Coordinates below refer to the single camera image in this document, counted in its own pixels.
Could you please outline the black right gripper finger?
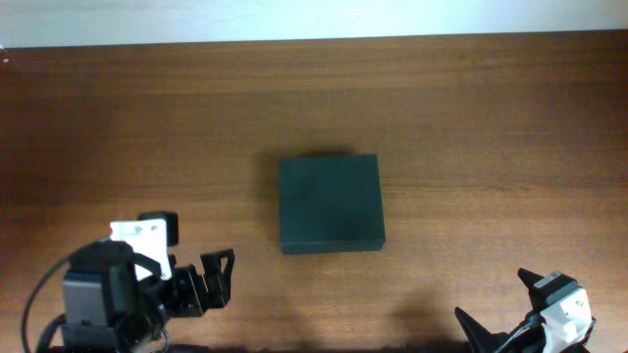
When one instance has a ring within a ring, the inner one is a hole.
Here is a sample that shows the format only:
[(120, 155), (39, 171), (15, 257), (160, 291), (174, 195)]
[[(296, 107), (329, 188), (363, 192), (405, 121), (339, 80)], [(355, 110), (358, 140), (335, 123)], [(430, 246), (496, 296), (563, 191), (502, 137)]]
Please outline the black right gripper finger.
[(505, 333), (491, 333), (460, 307), (454, 310), (472, 353), (494, 353), (504, 342)]
[(518, 270), (517, 275), (528, 290), (532, 308), (542, 308), (544, 299), (542, 298), (539, 289), (535, 287), (535, 284), (542, 280), (543, 277), (523, 268)]

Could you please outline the black gift box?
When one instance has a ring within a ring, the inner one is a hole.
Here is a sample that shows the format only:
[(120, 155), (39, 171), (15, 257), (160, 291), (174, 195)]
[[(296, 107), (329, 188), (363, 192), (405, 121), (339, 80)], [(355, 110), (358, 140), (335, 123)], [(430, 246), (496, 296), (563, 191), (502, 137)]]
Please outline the black gift box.
[(279, 213), (285, 255), (382, 250), (387, 238), (378, 156), (283, 159)]

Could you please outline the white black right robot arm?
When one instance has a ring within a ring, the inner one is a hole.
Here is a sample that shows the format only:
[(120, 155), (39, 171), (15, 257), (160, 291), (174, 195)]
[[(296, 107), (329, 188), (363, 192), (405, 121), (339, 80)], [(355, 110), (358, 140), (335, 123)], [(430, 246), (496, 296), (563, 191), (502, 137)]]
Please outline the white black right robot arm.
[(588, 293), (579, 282), (561, 272), (545, 277), (519, 269), (528, 289), (532, 310), (510, 333), (492, 333), (464, 310), (454, 310), (472, 352), (563, 353), (585, 352), (596, 319)]

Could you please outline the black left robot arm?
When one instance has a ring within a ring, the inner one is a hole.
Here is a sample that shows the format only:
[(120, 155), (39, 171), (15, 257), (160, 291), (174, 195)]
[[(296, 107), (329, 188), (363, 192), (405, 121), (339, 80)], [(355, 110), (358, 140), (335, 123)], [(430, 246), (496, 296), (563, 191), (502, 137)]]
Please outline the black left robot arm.
[(43, 330), (37, 352), (138, 352), (161, 338), (167, 322), (198, 318), (229, 303), (235, 251), (200, 256), (162, 278), (161, 264), (122, 241), (94, 242), (59, 262), (65, 312)]

